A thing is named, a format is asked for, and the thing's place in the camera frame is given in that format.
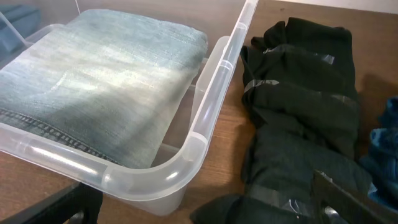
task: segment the garment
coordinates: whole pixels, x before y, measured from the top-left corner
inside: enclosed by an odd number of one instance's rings
[[[388,99],[379,118],[382,128],[370,134],[368,155],[359,162],[373,175],[369,198],[398,212],[398,97]]]
[[[285,44],[293,47],[267,50]],[[242,102],[256,127],[241,171],[244,195],[217,198],[191,219],[197,224],[315,223],[315,170],[362,194],[372,181],[351,159],[359,124],[351,34],[290,18],[264,38],[253,38],[252,45],[257,48],[241,51]]]
[[[40,24],[40,11],[32,6],[0,5],[0,13],[4,15],[23,38],[33,34]],[[10,27],[0,19],[0,62],[22,47],[23,43]]]
[[[206,51],[191,27],[85,11],[0,71],[0,122],[148,168]]]

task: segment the translucent storage box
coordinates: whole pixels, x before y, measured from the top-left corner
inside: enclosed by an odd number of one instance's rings
[[[184,24],[208,36],[203,66],[186,92],[150,169],[128,169],[0,123],[0,150],[84,182],[155,215],[180,204],[199,171],[258,0],[1,0],[40,12],[27,36],[0,14],[0,68],[88,9],[112,9]],[[29,21],[37,17],[32,13]]]

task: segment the clear plastic bin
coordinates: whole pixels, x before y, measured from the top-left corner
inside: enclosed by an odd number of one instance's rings
[[[113,9],[194,27],[208,35],[203,68],[186,92],[150,169],[128,169],[0,123],[0,150],[58,172],[156,215],[180,204],[206,156],[224,96],[258,0],[2,0],[40,11],[37,32],[24,37],[0,14],[13,44],[0,68],[87,9]],[[1,45],[9,45],[0,39]]]

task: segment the white wall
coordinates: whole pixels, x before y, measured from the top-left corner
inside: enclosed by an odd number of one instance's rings
[[[278,0],[398,14],[398,0]]]

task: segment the wooden table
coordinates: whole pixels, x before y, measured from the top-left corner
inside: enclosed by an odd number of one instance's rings
[[[249,29],[251,37],[288,17],[300,17],[353,33],[356,88],[361,95],[361,142],[377,127],[386,100],[398,95],[398,15],[260,0]],[[180,208],[156,217],[105,197],[98,223],[190,223],[189,214],[215,197],[240,193],[240,168],[253,125],[241,104],[243,66],[238,65],[218,118],[203,166],[189,183]],[[0,152],[0,220],[39,202],[73,180]]]

